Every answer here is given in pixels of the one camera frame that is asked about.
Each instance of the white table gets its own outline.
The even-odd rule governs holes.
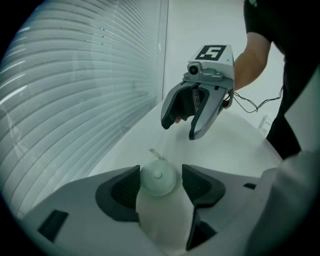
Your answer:
[[[162,103],[142,118],[105,155],[90,176],[156,160],[155,149],[177,169],[172,192],[153,197],[140,190],[136,211],[142,230],[169,256],[186,252],[194,207],[182,186],[182,164],[220,172],[260,177],[264,170],[282,161],[267,140],[242,117],[224,109],[200,139],[189,140],[192,117],[186,122],[161,126]]]
[[[277,167],[281,158],[270,143],[246,120],[222,110],[211,128],[200,139],[189,140],[193,117],[161,126],[162,102],[143,117],[102,158],[89,176],[140,165],[155,160],[153,148],[179,170],[182,164],[196,165],[220,172],[260,177]]]

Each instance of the small white object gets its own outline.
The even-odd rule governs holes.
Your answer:
[[[141,169],[140,182],[148,194],[156,197],[164,196],[176,185],[176,169],[161,159],[149,162]]]

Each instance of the black shirt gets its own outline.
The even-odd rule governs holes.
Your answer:
[[[317,7],[308,1],[244,1],[246,32],[255,32],[274,42],[284,54],[283,96],[280,109],[267,139],[282,158],[300,151],[284,113],[300,95],[319,60]]]

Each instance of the wall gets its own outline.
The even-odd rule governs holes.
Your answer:
[[[0,66],[0,189],[21,218],[162,99],[168,0],[48,0]]]
[[[170,0],[165,56],[164,96],[178,84],[187,70],[188,59],[205,44],[229,44],[234,59],[244,50],[247,37],[243,0]],[[256,105],[276,98],[282,87],[284,58],[272,44],[263,74],[238,93]],[[254,107],[240,103],[249,111]],[[246,113],[235,101],[229,111],[245,118],[258,128],[264,115],[271,120],[277,115],[280,100],[265,104],[258,112]]]

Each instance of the black cable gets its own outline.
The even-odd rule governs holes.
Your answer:
[[[266,99],[266,100],[264,100],[263,102],[261,102],[258,106],[257,106],[253,101],[251,101],[250,99],[247,99],[247,98],[245,98],[245,97],[240,96],[239,93],[237,93],[237,92],[234,92],[233,94],[234,94],[235,96],[239,97],[239,98],[242,99],[242,100],[246,100],[246,101],[250,102],[250,103],[255,107],[255,110],[253,110],[253,111],[247,111],[247,110],[239,103],[239,101],[237,101],[237,99],[234,97],[234,100],[240,105],[240,107],[241,107],[245,112],[247,112],[247,113],[250,114],[250,113],[253,113],[253,112],[258,112],[259,108],[261,108],[261,107],[262,107],[264,104],[266,104],[267,102],[279,100],[279,99],[281,98],[282,90],[283,90],[283,86],[281,87],[281,90],[280,90],[280,92],[279,92],[279,96],[278,96],[278,97]]]

